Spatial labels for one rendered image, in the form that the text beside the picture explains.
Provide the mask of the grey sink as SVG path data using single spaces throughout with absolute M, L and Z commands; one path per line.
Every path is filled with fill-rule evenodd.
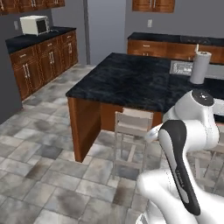
M 189 61 L 172 60 L 170 74 L 191 75 L 193 63 Z M 224 66 L 210 64 L 206 72 L 206 78 L 224 80 Z

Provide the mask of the white microwave oven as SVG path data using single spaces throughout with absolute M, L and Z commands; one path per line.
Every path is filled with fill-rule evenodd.
M 47 16 L 27 16 L 20 18 L 20 24 L 24 35 L 41 35 L 50 31 Z

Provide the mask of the brown wall cupboards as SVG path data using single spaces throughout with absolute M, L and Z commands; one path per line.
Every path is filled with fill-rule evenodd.
M 59 8 L 65 0 L 0 0 L 0 15 Z

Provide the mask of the kitchen island with black top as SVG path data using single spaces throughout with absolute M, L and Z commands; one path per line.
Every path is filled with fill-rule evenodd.
M 170 73 L 169 59 L 112 52 L 67 91 L 74 158 L 84 160 L 102 130 L 115 129 L 115 112 L 150 111 L 153 126 L 186 92 L 204 89 L 224 100 L 224 80 L 206 78 L 195 86 L 186 75 Z

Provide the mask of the white paper towel roll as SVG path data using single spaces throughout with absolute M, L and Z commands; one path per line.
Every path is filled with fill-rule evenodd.
M 190 77 L 192 84 L 201 85 L 204 83 L 211 56 L 210 52 L 201 51 L 200 46 L 196 45 Z

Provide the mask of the brown wall cupboard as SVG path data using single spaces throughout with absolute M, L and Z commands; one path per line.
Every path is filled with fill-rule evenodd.
M 132 0 L 133 11 L 173 13 L 175 0 Z

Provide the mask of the pale wooden stool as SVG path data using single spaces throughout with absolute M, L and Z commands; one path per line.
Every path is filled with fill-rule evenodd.
M 211 150 L 192 154 L 196 181 L 212 193 L 219 189 L 224 191 L 224 124 L 217 126 L 220 132 L 218 144 Z
M 148 146 L 144 137 L 151 129 L 152 120 L 153 113 L 148 111 L 124 108 L 122 112 L 115 112 L 115 141 L 112 176 L 116 175 L 117 165 L 138 169 L 139 172 L 144 171 Z M 141 143 L 131 143 L 131 149 L 127 160 L 122 160 L 121 158 L 118 159 L 116 157 L 117 134 L 121 135 L 121 151 L 123 151 L 123 144 L 125 143 L 123 139 L 125 135 L 142 138 Z M 138 145 L 143 146 L 143 162 L 141 164 L 137 164 L 132 161 Z

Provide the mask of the brown base cupboard run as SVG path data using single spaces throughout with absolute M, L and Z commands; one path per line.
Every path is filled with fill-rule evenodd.
M 47 34 L 5 40 L 23 101 L 78 62 L 76 29 L 54 26 Z

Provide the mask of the brown cupboard run with hob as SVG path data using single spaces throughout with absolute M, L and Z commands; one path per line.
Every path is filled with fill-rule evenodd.
M 197 51 L 211 53 L 211 63 L 224 65 L 224 38 L 145 32 L 128 36 L 128 54 L 193 61 Z

